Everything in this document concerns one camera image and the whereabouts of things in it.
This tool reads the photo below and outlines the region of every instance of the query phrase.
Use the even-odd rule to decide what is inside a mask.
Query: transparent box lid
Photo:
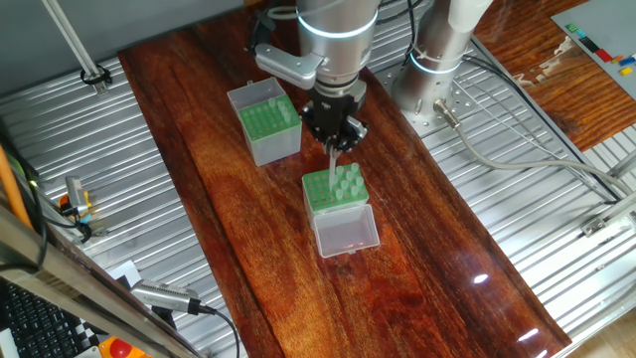
[[[318,252],[325,259],[380,244],[369,204],[318,215],[314,228]]]

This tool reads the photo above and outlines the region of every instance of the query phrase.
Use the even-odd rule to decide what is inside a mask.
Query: wooden board
[[[269,77],[240,11],[119,54],[250,357],[537,357],[568,337],[371,74],[358,162],[381,245],[323,260],[301,176],[328,158],[255,167],[226,92]],[[293,25],[277,46],[294,46]],[[296,108],[304,91],[283,85]],[[487,278],[475,283],[475,277]],[[538,329],[532,337],[524,334]]]
[[[495,0],[475,35],[581,150],[636,123],[636,101],[551,16],[585,0]]]

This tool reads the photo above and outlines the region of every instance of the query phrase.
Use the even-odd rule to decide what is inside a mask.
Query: gray cable
[[[521,170],[521,169],[539,168],[539,167],[547,167],[547,166],[570,167],[570,168],[579,169],[588,173],[598,175],[599,177],[605,179],[608,183],[620,189],[620,191],[622,191],[625,195],[629,195],[632,193],[632,191],[626,185],[616,180],[616,178],[608,175],[607,173],[601,170],[598,170],[596,168],[592,168],[588,165],[569,161],[569,160],[543,160],[538,162],[511,163],[511,164],[504,164],[504,163],[498,163],[498,162],[492,161],[486,158],[485,156],[481,155],[477,151],[477,149],[473,147],[473,145],[468,140],[468,137],[466,136],[466,133],[464,133],[464,130],[461,128],[461,126],[456,127],[455,131],[457,132],[457,135],[459,135],[459,138],[461,139],[461,141],[464,142],[466,149],[468,149],[468,151],[470,151],[475,156],[475,158],[477,158],[477,160],[479,160],[482,164],[487,165],[489,167],[493,167],[495,169],[503,169],[503,170]]]

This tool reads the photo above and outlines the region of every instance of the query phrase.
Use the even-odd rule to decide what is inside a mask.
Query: silver corrugated panel
[[[121,64],[102,65],[112,73],[110,94],[97,97],[78,75],[63,77],[0,99],[5,126],[52,200],[65,194],[65,176],[81,178],[95,207],[91,226],[108,232],[82,247],[96,263],[114,269],[132,260],[142,278],[191,288],[229,316]],[[236,356],[220,318],[174,318],[202,352]]]
[[[471,55],[479,53],[472,46],[469,50]],[[388,90],[398,72],[399,66],[376,76]],[[482,154],[500,162],[552,158],[512,127],[531,138],[529,129],[561,159],[577,160],[582,156],[499,78],[466,63],[459,74],[451,105]],[[625,295],[636,282],[634,231],[624,229],[600,245],[598,240],[588,239],[580,228],[609,208],[605,197],[564,168],[504,171],[485,167],[437,118],[415,128],[442,171],[575,343],[634,306],[635,302]],[[636,148],[635,142],[608,145],[625,149],[622,155]],[[636,178],[626,182],[631,186]]]

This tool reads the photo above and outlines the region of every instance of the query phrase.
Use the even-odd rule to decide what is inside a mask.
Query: keyboard
[[[20,358],[74,358],[80,320],[28,290],[0,280],[0,310]]]

